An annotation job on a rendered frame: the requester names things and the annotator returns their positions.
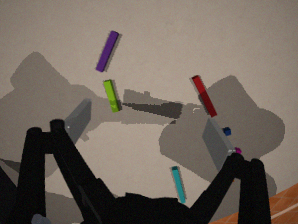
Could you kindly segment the turquoise rod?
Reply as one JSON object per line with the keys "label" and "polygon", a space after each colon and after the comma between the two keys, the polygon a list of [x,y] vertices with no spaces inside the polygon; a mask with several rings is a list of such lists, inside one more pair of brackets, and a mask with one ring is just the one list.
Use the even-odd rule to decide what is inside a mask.
{"label": "turquoise rod", "polygon": [[175,179],[175,183],[177,186],[180,201],[181,201],[181,203],[186,203],[177,166],[172,167],[172,172],[174,175],[174,179]]}

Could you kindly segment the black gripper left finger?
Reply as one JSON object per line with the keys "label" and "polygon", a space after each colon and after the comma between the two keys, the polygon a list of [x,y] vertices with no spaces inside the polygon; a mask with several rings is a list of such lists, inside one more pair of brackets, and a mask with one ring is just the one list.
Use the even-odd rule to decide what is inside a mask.
{"label": "black gripper left finger", "polygon": [[39,127],[27,130],[16,202],[5,224],[51,224],[46,218],[45,154],[53,154],[84,220],[94,212],[101,224],[138,224],[95,177],[75,146],[91,120],[91,102],[85,98],[65,121],[50,121],[51,132]]}

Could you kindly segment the lime green rod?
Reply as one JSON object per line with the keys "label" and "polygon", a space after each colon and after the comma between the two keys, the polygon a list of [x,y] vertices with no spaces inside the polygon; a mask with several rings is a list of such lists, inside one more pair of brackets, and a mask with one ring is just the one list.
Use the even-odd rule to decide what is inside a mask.
{"label": "lime green rod", "polygon": [[116,94],[115,94],[115,90],[114,90],[114,87],[113,87],[113,83],[112,83],[112,80],[106,80],[103,82],[104,83],[104,86],[105,86],[105,89],[106,89],[106,93],[107,93],[107,96],[108,96],[108,99],[109,99],[109,102],[110,102],[110,106],[111,106],[111,109],[112,109],[112,112],[119,112],[120,108],[119,108],[119,104],[118,104],[118,101],[117,101],[117,97],[116,97]]}

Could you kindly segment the purple rod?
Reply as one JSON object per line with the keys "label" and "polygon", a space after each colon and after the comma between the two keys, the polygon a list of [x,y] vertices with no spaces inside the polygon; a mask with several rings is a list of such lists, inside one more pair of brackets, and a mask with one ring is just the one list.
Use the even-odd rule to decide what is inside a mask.
{"label": "purple rod", "polygon": [[111,31],[111,33],[108,37],[108,40],[106,42],[106,45],[104,47],[104,50],[102,52],[102,55],[100,57],[100,60],[98,62],[98,65],[96,67],[97,71],[99,71],[99,72],[104,71],[118,36],[119,36],[119,33],[115,32],[115,31]]}

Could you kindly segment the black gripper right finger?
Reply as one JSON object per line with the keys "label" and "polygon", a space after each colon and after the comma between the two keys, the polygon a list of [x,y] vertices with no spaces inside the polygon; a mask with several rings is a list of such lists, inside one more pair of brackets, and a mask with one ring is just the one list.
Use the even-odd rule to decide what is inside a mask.
{"label": "black gripper right finger", "polygon": [[271,224],[263,162],[236,153],[213,118],[208,118],[202,138],[219,173],[176,224],[208,224],[234,178],[241,180],[238,224]]}

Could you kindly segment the small magenta block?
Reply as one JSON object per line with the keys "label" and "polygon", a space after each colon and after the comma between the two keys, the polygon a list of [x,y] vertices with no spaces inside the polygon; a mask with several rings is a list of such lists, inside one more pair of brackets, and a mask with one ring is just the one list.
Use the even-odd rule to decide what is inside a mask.
{"label": "small magenta block", "polygon": [[240,148],[237,148],[237,147],[235,147],[235,150],[236,150],[236,153],[239,153],[239,154],[241,154],[241,149]]}

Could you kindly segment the red rod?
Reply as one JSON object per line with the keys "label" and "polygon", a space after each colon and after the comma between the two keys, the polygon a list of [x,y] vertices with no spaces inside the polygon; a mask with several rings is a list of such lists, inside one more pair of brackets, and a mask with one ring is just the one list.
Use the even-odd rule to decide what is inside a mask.
{"label": "red rod", "polygon": [[196,86],[196,88],[197,88],[197,90],[198,90],[198,92],[199,92],[199,94],[200,94],[200,96],[201,96],[201,98],[202,98],[202,100],[203,100],[203,102],[204,102],[210,116],[211,117],[216,116],[217,113],[216,113],[216,111],[214,109],[214,106],[213,106],[213,104],[212,104],[212,102],[211,102],[211,100],[210,100],[204,86],[203,86],[203,83],[202,83],[200,77],[198,75],[196,75],[196,76],[192,77],[192,80],[193,80],[193,82],[194,82],[194,84],[195,84],[195,86]]}

